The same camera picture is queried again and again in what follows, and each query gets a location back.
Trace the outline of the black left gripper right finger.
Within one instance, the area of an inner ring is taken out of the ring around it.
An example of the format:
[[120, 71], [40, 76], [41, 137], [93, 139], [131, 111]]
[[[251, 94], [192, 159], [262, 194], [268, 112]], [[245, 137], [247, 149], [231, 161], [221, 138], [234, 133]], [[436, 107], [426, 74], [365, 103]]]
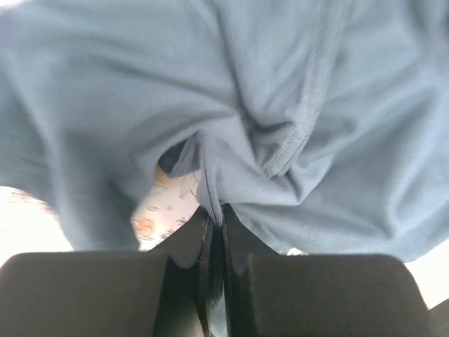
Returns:
[[275, 252], [224, 208], [230, 336], [430, 336], [407, 267], [386, 255]]

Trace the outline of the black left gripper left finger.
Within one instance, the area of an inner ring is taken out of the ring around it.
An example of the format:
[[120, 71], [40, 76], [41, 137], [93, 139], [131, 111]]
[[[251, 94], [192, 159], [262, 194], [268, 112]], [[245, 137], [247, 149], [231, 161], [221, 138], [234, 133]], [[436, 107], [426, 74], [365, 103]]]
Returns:
[[2, 336], [209, 336], [203, 209], [151, 251], [20, 253], [1, 267]]

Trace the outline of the blue grey t shirt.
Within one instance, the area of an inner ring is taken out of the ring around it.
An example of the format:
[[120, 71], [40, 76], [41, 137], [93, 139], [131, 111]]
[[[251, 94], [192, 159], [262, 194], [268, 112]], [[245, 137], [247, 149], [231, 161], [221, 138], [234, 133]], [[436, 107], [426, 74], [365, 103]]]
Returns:
[[1, 184], [76, 250], [134, 250], [201, 172], [277, 251], [413, 260], [448, 238], [447, 1], [27, 1], [1, 14]]

